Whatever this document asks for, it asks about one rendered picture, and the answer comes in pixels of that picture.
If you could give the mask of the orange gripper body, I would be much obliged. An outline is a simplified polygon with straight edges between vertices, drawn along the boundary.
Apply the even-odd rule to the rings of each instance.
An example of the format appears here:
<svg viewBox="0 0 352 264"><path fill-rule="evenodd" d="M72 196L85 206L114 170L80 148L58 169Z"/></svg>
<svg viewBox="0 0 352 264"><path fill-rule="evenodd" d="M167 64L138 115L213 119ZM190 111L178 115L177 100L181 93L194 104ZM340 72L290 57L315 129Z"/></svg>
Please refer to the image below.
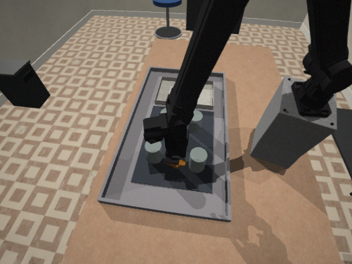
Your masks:
<svg viewBox="0 0 352 264"><path fill-rule="evenodd" d="M170 136L170 135L169 135ZM172 138L170 136L170 138ZM185 140L186 138L186 140ZM172 138L174 139L174 138ZM179 157L185 157L186 156L186 151L187 151L187 146L188 146L188 140L189 140L189 130L187 129L187 133L182 139L174 139L176 140L176 146L177 149L166 149L165 152L165 163L171 163L171 164L179 164L179 158L172 157L174 155L179 156Z"/></svg>

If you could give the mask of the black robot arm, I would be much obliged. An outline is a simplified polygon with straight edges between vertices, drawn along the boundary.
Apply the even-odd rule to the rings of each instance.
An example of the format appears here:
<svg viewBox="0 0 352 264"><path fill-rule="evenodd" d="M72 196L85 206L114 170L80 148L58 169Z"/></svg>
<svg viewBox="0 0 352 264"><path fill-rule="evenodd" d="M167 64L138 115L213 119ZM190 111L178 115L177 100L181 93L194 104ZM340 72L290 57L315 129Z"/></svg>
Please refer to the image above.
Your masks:
<svg viewBox="0 0 352 264"><path fill-rule="evenodd" d="M145 141L152 144L165 138L165 149L177 149L174 139L186 135L203 87L248 2L203 0L178 77L165 103L167 112L143 119ZM303 72L311 77L305 83L295 81L291 87L299 115L328 117L332 113L328 102L335 93L352 85L347 46L351 0L306 0L306 4L311 50L302 64Z"/></svg>

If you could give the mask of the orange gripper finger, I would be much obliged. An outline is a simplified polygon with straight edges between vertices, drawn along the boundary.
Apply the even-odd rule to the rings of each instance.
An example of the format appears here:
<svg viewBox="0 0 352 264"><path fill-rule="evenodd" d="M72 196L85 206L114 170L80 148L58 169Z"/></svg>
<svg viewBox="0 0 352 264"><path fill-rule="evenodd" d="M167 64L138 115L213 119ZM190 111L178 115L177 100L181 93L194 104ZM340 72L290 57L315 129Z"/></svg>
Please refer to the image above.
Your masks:
<svg viewBox="0 0 352 264"><path fill-rule="evenodd" d="M171 163L166 163L166 164L172 166L173 168L177 168L177 169L178 169L178 168L180 168L180 167L182 167L182 166L185 166L185 162L186 162L186 160L180 159L178 166L175 166L175 165L177 165L177 164L173 164L173 165L172 165Z"/></svg>

